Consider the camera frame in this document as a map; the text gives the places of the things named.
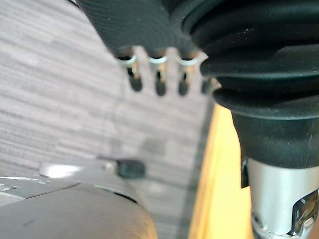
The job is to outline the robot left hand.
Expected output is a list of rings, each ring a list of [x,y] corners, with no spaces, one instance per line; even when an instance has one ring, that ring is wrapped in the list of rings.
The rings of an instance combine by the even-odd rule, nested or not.
[[[319,3],[316,0],[79,0],[120,59],[173,46],[207,55],[241,148],[257,239],[307,239],[319,217]]]

